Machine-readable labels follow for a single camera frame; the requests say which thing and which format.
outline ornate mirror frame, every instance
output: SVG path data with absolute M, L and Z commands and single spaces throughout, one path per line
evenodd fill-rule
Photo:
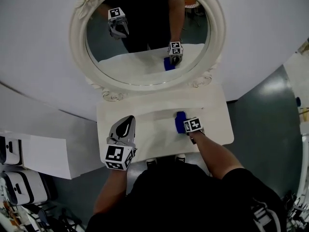
M 121 94 L 130 92 L 147 94 L 179 86 L 183 83 L 192 83 L 195 78 L 203 76 L 203 73 L 210 70 L 221 54 L 226 32 L 223 10 L 218 0 L 198 0 L 207 13 L 208 31 L 211 31 L 211 33 L 208 33 L 204 48 L 198 57 L 189 66 L 183 68 L 184 71 L 180 76 L 156 85 L 132 85 L 114 80 L 98 69 L 91 58 L 92 54 L 87 51 L 86 26 L 92 13 L 103 1 L 77 1 L 70 21 L 69 40 L 73 59 L 84 75 L 91 80 L 90 82 L 97 87 L 104 87 L 103 91 L 106 90 L 109 93 L 108 95 L 110 95 L 110 91 L 116 92 L 113 92 L 116 96 L 117 94 L 120 95 L 120 97 L 109 97 L 106 100 L 121 100 L 123 98 Z

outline blue sponge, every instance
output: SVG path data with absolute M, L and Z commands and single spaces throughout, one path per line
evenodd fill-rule
M 169 57 L 164 59 L 164 68 L 166 71 L 171 71 L 175 69 L 175 65 L 170 64 Z
M 183 122 L 185 120 L 187 120 L 185 112 L 177 112 L 177 116 L 175 118 L 175 125 L 178 133 L 186 133 L 183 125 Z

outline white table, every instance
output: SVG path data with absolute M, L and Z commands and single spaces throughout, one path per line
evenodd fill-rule
M 205 134 L 226 145 L 234 141 L 225 96 L 220 84 L 213 81 L 205 87 L 178 89 L 128 98 L 97 105 L 98 138 L 101 161 L 111 126 L 128 115 L 135 116 L 135 144 L 138 148 L 132 162 L 149 158 L 198 152 L 188 136 L 178 134 L 175 127 L 177 111 L 187 117 L 201 119 Z
M 183 44 L 183 60 L 176 69 L 165 71 L 164 58 L 168 57 L 168 47 L 137 53 L 127 53 L 102 60 L 98 68 L 107 76 L 124 83 L 143 81 L 144 85 L 156 84 L 153 80 L 171 80 L 177 72 L 194 61 L 204 44 Z

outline gray floor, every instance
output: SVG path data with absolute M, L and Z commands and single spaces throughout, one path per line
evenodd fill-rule
M 302 141 L 298 110 L 285 69 L 277 69 L 236 103 L 229 104 L 228 109 L 235 140 L 226 147 L 279 196 L 288 190 L 296 192 Z M 199 153 L 188 154 L 187 162 L 206 169 Z M 128 191 L 143 170 L 143 162 L 130 166 Z M 70 208 L 87 224 L 107 176 L 108 170 L 101 168 L 73 180 L 55 177 L 59 194 L 56 202 Z

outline forearm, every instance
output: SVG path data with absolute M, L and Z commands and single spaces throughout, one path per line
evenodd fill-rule
M 108 20 L 108 11 L 111 10 L 112 7 L 107 4 L 100 4 L 100 6 L 97 8 L 98 13 L 105 19 Z
M 94 207 L 94 214 L 105 213 L 126 196 L 127 172 L 111 170 Z
M 184 0 L 169 0 L 170 41 L 179 41 L 184 24 Z
M 196 141 L 202 158 L 214 177 L 222 179 L 229 171 L 243 168 L 232 152 L 215 143 L 200 131 L 192 132 L 190 136 Z

